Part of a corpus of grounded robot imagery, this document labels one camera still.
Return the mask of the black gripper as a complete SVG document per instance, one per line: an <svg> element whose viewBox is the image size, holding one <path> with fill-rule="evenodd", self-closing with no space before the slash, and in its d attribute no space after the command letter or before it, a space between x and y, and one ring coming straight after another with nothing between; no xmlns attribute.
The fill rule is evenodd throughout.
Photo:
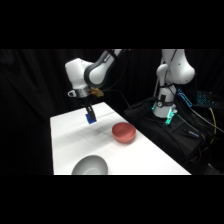
<svg viewBox="0 0 224 224"><path fill-rule="evenodd" d="M87 97L81 98L80 103L83 107L86 108L87 114L90 114L91 112L91 120L96 121L96 115L92 108L92 104L96 101L96 96L93 94L90 94Z"/></svg>

